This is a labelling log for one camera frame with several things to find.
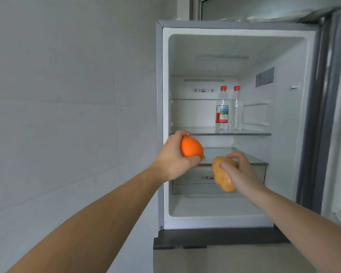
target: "refrigerator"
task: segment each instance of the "refrigerator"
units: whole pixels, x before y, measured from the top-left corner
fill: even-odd
[[[243,152],[273,191],[341,225],[341,8],[315,24],[158,21],[158,146],[192,133],[204,159],[160,188],[155,249],[288,242],[212,161]],[[241,86],[241,130],[215,130],[217,95]]]

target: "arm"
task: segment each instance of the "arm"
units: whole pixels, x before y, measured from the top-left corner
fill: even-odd
[[[232,153],[228,157],[239,159],[239,169],[227,162],[220,167],[236,188],[268,214],[319,272],[341,273],[341,226],[256,181],[257,176],[244,154]]]
[[[180,151],[182,137],[190,135],[170,136],[153,165],[69,218],[8,273],[106,272],[159,187],[200,162]]]

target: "orange fruit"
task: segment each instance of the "orange fruit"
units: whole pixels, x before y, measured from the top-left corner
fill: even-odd
[[[226,171],[220,168],[220,164],[223,161],[227,161],[232,166],[238,168],[239,165],[233,159],[228,157],[217,157],[212,163],[212,170],[214,172],[214,179],[217,185],[219,185],[225,192],[234,193],[236,192],[236,187],[231,182]]]
[[[200,156],[203,159],[203,147],[200,142],[191,137],[183,137],[181,141],[181,151],[184,157]]]

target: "plastic bottle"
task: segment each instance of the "plastic bottle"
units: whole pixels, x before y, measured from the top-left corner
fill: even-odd
[[[233,114],[233,119],[232,119],[232,128],[241,130],[242,129],[242,101],[240,100],[240,86],[235,86],[234,87],[234,94],[233,100],[232,100],[232,114]]]
[[[221,86],[216,103],[216,132],[223,133],[229,128],[230,97],[227,86]]]

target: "clear bottle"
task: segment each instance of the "clear bottle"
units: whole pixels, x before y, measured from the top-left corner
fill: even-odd
[[[240,86],[234,87],[234,94],[232,100],[232,128],[236,130],[242,129],[242,101],[240,100]]]
[[[230,97],[227,94],[227,86],[221,86],[216,103],[216,132],[224,133],[229,128]]]

